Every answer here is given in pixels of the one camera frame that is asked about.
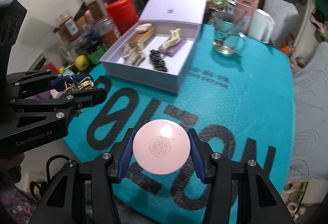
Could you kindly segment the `gold flower hair clip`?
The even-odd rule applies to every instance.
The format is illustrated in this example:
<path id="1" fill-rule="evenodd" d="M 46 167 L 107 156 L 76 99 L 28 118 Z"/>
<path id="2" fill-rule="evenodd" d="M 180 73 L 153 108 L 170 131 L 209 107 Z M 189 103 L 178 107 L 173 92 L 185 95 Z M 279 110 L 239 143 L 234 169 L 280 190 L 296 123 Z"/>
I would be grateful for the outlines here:
<path id="1" fill-rule="evenodd" d="M 83 91 L 83 90 L 90 90 L 94 87 L 94 82 L 90 79 L 90 77 L 85 77 L 80 82 L 73 81 L 72 83 L 64 83 L 64 91 L 63 94 L 68 93 L 66 98 L 71 100 L 73 99 L 73 95 L 71 93 Z"/>

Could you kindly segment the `grey marble claw clip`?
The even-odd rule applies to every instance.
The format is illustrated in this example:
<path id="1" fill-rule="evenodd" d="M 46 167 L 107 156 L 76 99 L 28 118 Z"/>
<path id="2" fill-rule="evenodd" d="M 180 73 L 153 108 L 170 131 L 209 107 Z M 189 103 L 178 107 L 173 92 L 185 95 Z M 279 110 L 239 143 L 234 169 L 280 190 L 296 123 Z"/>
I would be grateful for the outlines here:
<path id="1" fill-rule="evenodd" d="M 133 53 L 126 59 L 123 59 L 125 64 L 138 67 L 146 59 L 146 55 L 144 54 L 144 52 L 140 52 L 137 49 L 133 49 Z"/>

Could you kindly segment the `pink round mirror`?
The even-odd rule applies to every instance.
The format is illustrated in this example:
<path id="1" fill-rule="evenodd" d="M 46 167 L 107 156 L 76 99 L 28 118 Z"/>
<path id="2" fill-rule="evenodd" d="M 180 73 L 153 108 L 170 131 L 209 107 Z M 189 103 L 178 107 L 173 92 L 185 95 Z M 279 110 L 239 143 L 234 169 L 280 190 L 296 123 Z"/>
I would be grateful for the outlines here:
<path id="1" fill-rule="evenodd" d="M 147 172 L 167 175 L 179 170 L 190 155 L 187 132 L 179 124 L 158 119 L 144 124 L 133 140 L 136 162 Z"/>

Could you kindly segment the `gold rectangular box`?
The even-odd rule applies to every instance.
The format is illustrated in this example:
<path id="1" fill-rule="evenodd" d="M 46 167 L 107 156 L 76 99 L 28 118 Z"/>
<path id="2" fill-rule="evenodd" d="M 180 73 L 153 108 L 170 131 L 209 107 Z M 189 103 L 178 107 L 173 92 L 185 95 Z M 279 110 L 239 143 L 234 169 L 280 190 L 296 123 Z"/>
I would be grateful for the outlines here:
<path id="1" fill-rule="evenodd" d="M 146 42 L 156 35 L 156 27 L 151 27 L 144 33 L 135 33 L 130 37 L 128 44 L 131 48 L 137 48 L 138 51 L 142 51 L 145 48 Z"/>

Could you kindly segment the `black polka dot scrunchie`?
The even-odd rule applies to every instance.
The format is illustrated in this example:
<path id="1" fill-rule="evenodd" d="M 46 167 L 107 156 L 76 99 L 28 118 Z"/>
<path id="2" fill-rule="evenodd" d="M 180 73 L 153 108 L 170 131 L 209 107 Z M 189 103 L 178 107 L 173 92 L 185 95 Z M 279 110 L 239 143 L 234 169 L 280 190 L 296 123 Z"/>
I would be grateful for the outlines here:
<path id="1" fill-rule="evenodd" d="M 152 49 L 150 51 L 149 58 L 150 58 L 150 63 L 152 64 L 153 68 L 156 71 L 162 71 L 165 73 L 168 72 L 165 61 L 163 60 L 159 50 Z"/>

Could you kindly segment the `pink round compact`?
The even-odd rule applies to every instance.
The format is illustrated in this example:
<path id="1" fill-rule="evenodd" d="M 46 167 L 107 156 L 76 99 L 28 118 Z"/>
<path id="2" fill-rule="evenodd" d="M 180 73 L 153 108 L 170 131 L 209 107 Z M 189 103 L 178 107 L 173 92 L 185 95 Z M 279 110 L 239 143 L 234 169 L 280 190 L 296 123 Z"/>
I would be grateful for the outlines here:
<path id="1" fill-rule="evenodd" d="M 136 33 L 146 33 L 151 28 L 152 28 L 152 24 L 146 23 L 146 24 L 142 24 L 142 25 L 139 25 L 138 27 L 136 27 L 135 31 L 136 31 Z"/>

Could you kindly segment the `purple box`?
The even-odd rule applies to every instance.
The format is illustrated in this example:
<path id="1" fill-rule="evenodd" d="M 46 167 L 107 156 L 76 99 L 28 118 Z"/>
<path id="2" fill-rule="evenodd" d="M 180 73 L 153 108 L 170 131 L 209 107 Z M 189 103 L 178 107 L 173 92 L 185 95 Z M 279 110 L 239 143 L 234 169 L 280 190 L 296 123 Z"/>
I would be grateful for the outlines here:
<path id="1" fill-rule="evenodd" d="M 186 41 L 187 41 L 186 37 L 181 37 L 180 42 L 177 43 L 176 45 L 168 48 L 167 50 L 164 50 L 164 48 L 162 46 L 160 46 L 158 51 L 163 55 L 166 55 L 169 57 L 174 57 L 177 54 L 177 52 L 184 46 Z"/>

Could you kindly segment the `cream hair claw clip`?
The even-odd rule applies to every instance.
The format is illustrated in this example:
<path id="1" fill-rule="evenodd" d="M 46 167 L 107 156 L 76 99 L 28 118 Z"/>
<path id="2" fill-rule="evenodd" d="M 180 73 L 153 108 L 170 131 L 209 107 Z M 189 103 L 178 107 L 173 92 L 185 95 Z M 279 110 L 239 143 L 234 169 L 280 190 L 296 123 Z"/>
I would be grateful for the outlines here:
<path id="1" fill-rule="evenodd" d="M 169 48 L 175 46 L 181 41 L 180 28 L 177 28 L 175 30 L 170 30 L 170 33 L 171 33 L 171 38 L 162 44 L 163 50 L 168 50 Z"/>

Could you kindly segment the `grey leaf pattern chair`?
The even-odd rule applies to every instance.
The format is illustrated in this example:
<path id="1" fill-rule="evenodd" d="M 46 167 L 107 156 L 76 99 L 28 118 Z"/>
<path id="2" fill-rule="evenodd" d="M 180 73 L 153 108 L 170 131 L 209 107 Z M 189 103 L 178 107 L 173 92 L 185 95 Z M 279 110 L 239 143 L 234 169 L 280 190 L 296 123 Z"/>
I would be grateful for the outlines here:
<path id="1" fill-rule="evenodd" d="M 327 180 L 327 42 L 293 75 L 296 125 L 288 181 Z"/>

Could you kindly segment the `clear jar brown contents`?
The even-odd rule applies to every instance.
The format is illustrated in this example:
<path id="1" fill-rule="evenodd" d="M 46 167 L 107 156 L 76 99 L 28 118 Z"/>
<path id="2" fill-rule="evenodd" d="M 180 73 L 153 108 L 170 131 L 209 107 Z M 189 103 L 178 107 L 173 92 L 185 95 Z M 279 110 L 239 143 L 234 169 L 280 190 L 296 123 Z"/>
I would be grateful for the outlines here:
<path id="1" fill-rule="evenodd" d="M 67 41 L 74 42 L 81 36 L 81 32 L 78 26 L 68 11 L 65 11 L 63 14 L 61 14 L 56 19 L 56 22 Z"/>

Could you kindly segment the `white lavender gift box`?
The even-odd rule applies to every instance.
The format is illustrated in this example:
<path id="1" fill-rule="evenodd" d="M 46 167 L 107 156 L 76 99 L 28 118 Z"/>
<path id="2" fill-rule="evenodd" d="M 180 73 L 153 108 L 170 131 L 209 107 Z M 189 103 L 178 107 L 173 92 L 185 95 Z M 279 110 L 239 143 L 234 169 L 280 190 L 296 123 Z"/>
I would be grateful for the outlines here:
<path id="1" fill-rule="evenodd" d="M 148 0 L 139 21 L 102 56 L 100 61 L 107 73 L 179 93 L 197 50 L 206 4 L 207 0 Z M 133 66 L 124 61 L 123 48 L 136 34 L 135 29 L 142 24 L 151 24 L 156 31 L 146 40 L 144 61 Z M 158 71 L 151 64 L 150 51 L 157 50 L 171 37 L 170 31 L 175 29 L 181 31 L 181 47 L 174 56 L 164 57 L 167 71 Z"/>

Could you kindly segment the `teal bubble mailer mat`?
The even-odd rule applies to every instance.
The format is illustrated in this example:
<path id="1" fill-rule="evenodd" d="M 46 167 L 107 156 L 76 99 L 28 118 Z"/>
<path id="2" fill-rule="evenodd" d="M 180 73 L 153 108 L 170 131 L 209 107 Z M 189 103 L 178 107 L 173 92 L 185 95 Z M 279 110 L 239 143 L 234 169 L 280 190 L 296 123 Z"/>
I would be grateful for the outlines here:
<path id="1" fill-rule="evenodd" d="M 256 40 L 223 57 L 212 47 L 213 27 L 204 25 L 180 93 L 91 71 L 107 100 L 84 109 L 69 126 L 65 143 L 80 162 L 91 161 L 122 140 L 129 128 L 156 119 L 193 128 L 225 157 L 256 160 L 278 191 L 287 178 L 294 143 L 294 88 L 287 57 Z"/>

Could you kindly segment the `red canister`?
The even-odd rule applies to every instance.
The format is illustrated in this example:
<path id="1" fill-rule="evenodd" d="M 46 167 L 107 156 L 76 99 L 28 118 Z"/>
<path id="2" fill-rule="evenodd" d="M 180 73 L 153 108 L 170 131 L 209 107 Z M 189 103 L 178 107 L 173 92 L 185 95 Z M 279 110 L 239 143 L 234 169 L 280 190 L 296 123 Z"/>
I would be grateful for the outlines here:
<path id="1" fill-rule="evenodd" d="M 107 5 L 106 9 L 121 35 L 138 22 L 138 15 L 132 0 L 118 0 Z"/>

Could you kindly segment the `gold spoon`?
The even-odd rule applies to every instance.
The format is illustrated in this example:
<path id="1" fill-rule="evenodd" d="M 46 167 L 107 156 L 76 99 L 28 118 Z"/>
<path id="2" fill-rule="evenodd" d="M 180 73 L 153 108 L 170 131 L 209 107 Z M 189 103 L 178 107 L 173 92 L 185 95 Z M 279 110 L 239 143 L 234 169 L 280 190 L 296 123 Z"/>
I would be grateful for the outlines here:
<path id="1" fill-rule="evenodd" d="M 229 12 L 216 12 L 214 14 L 214 40 L 219 45 L 237 48 L 244 37 L 245 22 L 236 14 Z"/>

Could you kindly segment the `glass mug with water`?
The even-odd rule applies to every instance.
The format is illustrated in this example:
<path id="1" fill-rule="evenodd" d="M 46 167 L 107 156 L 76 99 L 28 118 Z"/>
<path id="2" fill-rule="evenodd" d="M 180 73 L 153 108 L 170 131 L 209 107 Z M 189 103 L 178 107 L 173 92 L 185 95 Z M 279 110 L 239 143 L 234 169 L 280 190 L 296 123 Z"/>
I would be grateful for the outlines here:
<path id="1" fill-rule="evenodd" d="M 213 17 L 215 50 L 224 56 L 240 54 L 246 47 L 243 17 L 224 11 L 216 12 Z"/>

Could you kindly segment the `white paper towel roll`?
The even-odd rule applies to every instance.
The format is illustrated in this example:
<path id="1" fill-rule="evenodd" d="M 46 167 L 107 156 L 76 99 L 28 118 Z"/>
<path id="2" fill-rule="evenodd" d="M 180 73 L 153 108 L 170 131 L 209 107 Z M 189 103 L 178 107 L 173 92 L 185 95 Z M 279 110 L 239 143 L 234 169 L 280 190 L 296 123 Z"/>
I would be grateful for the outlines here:
<path id="1" fill-rule="evenodd" d="M 262 43 L 269 44 L 274 26 L 274 19 L 265 11 L 257 9 L 252 17 L 247 35 Z"/>

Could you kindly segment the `grey far chair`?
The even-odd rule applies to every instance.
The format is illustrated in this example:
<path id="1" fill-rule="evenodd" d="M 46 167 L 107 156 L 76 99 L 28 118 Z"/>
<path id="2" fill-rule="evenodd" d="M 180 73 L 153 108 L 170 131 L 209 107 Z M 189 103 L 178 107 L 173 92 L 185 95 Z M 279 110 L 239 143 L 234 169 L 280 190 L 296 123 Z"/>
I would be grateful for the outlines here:
<path id="1" fill-rule="evenodd" d="M 263 10 L 274 20 L 275 26 L 270 44 L 278 49 L 285 38 L 296 27 L 299 12 L 294 4 L 284 0 L 265 0 Z"/>

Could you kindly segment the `pink stacked cups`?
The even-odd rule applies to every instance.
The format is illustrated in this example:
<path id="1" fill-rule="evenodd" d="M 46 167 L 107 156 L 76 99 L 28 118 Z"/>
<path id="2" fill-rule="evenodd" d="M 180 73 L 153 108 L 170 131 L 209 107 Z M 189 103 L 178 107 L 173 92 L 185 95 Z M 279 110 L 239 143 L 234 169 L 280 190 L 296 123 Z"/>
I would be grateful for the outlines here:
<path id="1" fill-rule="evenodd" d="M 233 0 L 235 7 L 233 13 L 242 17 L 245 22 L 243 32 L 247 33 L 255 10 L 258 8 L 260 0 Z"/>

